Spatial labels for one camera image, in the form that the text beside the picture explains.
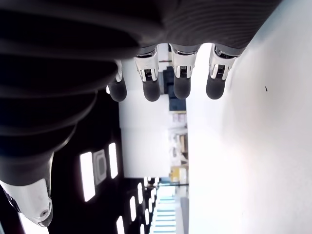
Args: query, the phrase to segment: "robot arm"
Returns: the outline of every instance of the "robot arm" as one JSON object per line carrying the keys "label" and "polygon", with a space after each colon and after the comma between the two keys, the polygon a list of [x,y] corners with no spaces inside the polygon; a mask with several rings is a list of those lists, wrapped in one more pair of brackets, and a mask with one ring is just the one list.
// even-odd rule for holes
{"label": "robot arm", "polygon": [[15,210],[41,227],[50,225],[53,206],[45,179],[25,186],[9,185],[2,181],[0,185]]}

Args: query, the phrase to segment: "white surface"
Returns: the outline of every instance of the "white surface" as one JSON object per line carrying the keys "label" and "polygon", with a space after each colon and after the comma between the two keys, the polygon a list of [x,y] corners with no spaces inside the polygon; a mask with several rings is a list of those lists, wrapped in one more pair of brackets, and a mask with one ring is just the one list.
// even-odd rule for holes
{"label": "white surface", "polygon": [[125,178],[169,175],[168,131],[122,129],[121,139]]}
{"label": "white surface", "polygon": [[137,217],[137,211],[136,211],[136,199],[134,196],[130,199],[130,213],[131,213],[131,221],[135,221]]}
{"label": "white surface", "polygon": [[49,234],[48,228],[40,227],[27,219],[23,214],[18,214],[25,234]]}
{"label": "white surface", "polygon": [[158,101],[149,102],[144,96],[133,59],[123,60],[122,66],[127,86],[127,98],[119,103],[124,176],[168,176],[168,95],[161,95]]}
{"label": "white surface", "polygon": [[118,234],[125,234],[125,229],[123,227],[123,220],[122,220],[122,217],[119,216],[117,222],[116,222],[116,225],[117,225],[117,232]]}
{"label": "white surface", "polygon": [[312,233],[311,9],[283,1],[220,100],[206,96],[200,49],[187,99],[191,234]]}
{"label": "white surface", "polygon": [[142,204],[143,202],[143,191],[142,191],[142,184],[139,183],[137,185],[137,197],[138,197],[138,203]]}
{"label": "white surface", "polygon": [[116,155],[116,145],[112,143],[108,146],[109,150],[109,161],[111,167],[111,177],[114,179],[118,175],[118,167],[117,167],[117,155]]}
{"label": "white surface", "polygon": [[89,201],[96,194],[91,152],[80,155],[80,169],[84,201]]}

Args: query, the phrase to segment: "ceiling light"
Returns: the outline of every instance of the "ceiling light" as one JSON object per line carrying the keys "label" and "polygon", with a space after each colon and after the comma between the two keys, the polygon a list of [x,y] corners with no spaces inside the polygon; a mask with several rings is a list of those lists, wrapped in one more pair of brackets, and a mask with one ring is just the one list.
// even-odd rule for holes
{"label": "ceiling light", "polygon": [[147,187],[147,177],[144,177],[144,186]]}
{"label": "ceiling light", "polygon": [[141,224],[141,227],[140,227],[140,234],[145,234],[144,224]]}
{"label": "ceiling light", "polygon": [[19,213],[19,219],[23,226],[25,234],[49,234],[48,228],[43,228],[30,221],[22,213]]}
{"label": "ceiling light", "polygon": [[176,221],[175,220],[171,221],[170,219],[169,219],[169,221],[166,221],[166,220],[159,221],[159,220],[157,220],[157,221],[154,222],[154,225],[155,226],[175,226],[176,225]]}
{"label": "ceiling light", "polygon": [[138,196],[138,203],[142,204],[143,202],[143,191],[142,191],[142,184],[139,183],[137,185],[137,196]]}
{"label": "ceiling light", "polygon": [[173,227],[168,227],[168,226],[164,226],[164,227],[158,227],[158,226],[155,226],[154,227],[154,231],[156,233],[165,233],[165,232],[174,232],[176,230],[176,227],[173,226]]}
{"label": "ceiling light", "polygon": [[145,224],[148,225],[150,223],[150,213],[148,213],[148,209],[145,210]]}
{"label": "ceiling light", "polygon": [[162,217],[162,216],[171,216],[171,215],[175,215],[176,212],[175,211],[163,211],[163,212],[158,212],[157,215]]}
{"label": "ceiling light", "polygon": [[153,212],[153,205],[152,205],[152,199],[148,199],[148,209],[151,212]]}
{"label": "ceiling light", "polygon": [[136,211],[136,199],[134,196],[130,199],[130,213],[131,213],[131,220],[132,222],[135,221],[137,217],[137,211]]}
{"label": "ceiling light", "polygon": [[172,216],[156,216],[155,222],[163,221],[163,220],[175,220],[175,219],[176,219],[175,215],[172,215]]}
{"label": "ceiling light", "polygon": [[88,201],[96,194],[91,152],[80,155],[80,169],[84,201]]}
{"label": "ceiling light", "polygon": [[118,175],[116,145],[112,143],[108,146],[109,161],[111,166],[111,177],[114,179]]}
{"label": "ceiling light", "polygon": [[118,234],[125,234],[125,229],[123,227],[123,220],[122,220],[122,217],[119,216],[117,222],[116,222],[116,225],[117,225],[117,232]]}

